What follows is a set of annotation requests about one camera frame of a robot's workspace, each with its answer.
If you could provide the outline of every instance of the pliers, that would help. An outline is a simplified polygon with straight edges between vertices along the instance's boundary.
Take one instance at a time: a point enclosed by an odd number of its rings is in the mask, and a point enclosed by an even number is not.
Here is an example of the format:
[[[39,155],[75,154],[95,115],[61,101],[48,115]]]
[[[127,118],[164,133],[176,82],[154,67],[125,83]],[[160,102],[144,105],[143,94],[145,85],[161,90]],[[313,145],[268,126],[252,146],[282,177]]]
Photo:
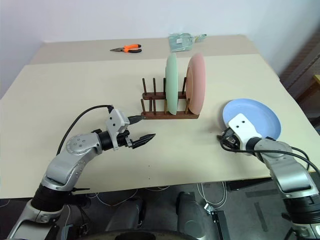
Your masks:
[[[142,51],[142,49],[137,49],[137,48],[141,48],[141,45],[140,44],[132,44],[132,45],[124,46],[124,47],[118,47],[115,49],[111,49],[110,51],[137,54]]]

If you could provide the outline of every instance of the green plate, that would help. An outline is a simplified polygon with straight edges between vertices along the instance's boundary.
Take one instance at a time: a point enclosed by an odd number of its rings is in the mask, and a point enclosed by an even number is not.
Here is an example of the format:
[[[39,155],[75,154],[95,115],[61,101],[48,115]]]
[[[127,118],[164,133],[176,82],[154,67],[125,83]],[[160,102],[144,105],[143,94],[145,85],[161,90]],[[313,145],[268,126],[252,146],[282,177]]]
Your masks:
[[[175,53],[171,53],[166,60],[165,96],[167,110],[169,113],[176,115],[178,108],[178,66],[177,56]]]

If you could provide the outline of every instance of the orange pliers handle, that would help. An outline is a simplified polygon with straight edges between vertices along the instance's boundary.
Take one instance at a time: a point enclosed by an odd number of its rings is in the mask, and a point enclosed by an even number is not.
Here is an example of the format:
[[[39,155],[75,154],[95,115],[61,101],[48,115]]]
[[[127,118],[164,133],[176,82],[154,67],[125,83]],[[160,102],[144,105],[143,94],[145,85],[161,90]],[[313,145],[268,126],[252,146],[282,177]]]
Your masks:
[[[133,54],[136,54],[136,53],[140,53],[142,51],[142,49],[138,49],[138,48],[141,48],[141,45],[140,44],[132,44],[132,45],[128,45],[128,46],[124,46],[123,47],[123,51],[125,53],[133,53]]]

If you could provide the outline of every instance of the tabletop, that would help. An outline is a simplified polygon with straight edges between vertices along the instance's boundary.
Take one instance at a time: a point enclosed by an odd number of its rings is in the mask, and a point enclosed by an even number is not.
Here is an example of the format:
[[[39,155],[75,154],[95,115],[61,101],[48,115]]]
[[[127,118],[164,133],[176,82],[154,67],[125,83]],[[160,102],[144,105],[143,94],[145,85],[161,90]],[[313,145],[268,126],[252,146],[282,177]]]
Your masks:
[[[145,134],[156,136],[139,148],[121,147],[97,156],[87,164],[76,187],[90,188],[87,192],[93,193],[268,177],[269,170],[257,158],[226,152],[216,139],[225,129],[223,107],[237,98],[250,98],[269,106],[282,125],[279,140],[304,150],[311,161],[320,165],[319,135],[252,43],[244,37],[249,46],[245,53],[223,51],[228,43],[219,41],[220,46],[210,45],[218,49],[216,52],[204,52],[206,93],[199,118],[143,120],[129,126],[133,140]],[[196,46],[192,52],[178,54],[180,89],[190,56],[204,51],[204,45],[199,49]],[[61,138],[85,109],[112,104],[127,116],[140,114],[142,78],[149,91],[153,78],[157,86],[162,86],[170,54],[168,49],[161,57],[131,54],[129,59],[123,52],[114,52],[120,56],[117,60],[110,55],[99,59],[103,57],[100,53],[88,60],[85,52],[76,58],[71,53],[46,57],[44,53],[54,48],[58,47],[44,46],[1,99],[0,198],[34,195]],[[157,101],[157,108],[162,107]],[[179,108],[184,108],[182,100]],[[108,112],[103,109],[87,113],[69,137],[98,128],[105,130],[107,117]]]

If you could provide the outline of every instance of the wooden peg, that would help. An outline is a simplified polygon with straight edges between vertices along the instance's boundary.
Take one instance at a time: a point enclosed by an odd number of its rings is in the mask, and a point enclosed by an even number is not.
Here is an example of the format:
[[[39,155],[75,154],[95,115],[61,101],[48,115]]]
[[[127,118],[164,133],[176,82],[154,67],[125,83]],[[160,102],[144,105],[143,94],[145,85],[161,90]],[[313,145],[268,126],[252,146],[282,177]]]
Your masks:
[[[189,103],[190,103],[190,98],[188,98],[188,100],[186,101],[186,106],[185,106],[185,110],[184,110],[185,114],[187,114],[189,111]]]
[[[156,100],[155,99],[153,99],[153,113],[154,113],[154,115],[157,115]]]
[[[163,95],[166,95],[166,78],[163,78]]]
[[[164,100],[164,114],[167,114],[167,99]]]
[[[182,95],[183,95],[183,94],[185,94],[186,81],[187,81],[187,77],[184,77],[184,80],[183,80],[183,87],[182,87]]]
[[[156,79],[153,78],[153,92],[154,92],[154,95],[156,95]]]
[[[144,94],[145,94],[145,95],[147,95],[147,89],[146,89],[145,78],[142,78],[142,83],[143,83],[143,90],[144,90]]]
[[[141,99],[141,105],[142,105],[143,115],[145,115],[146,114],[146,109],[145,109],[145,103],[144,103],[143,99]]]
[[[152,98],[149,100],[149,112],[152,112]]]

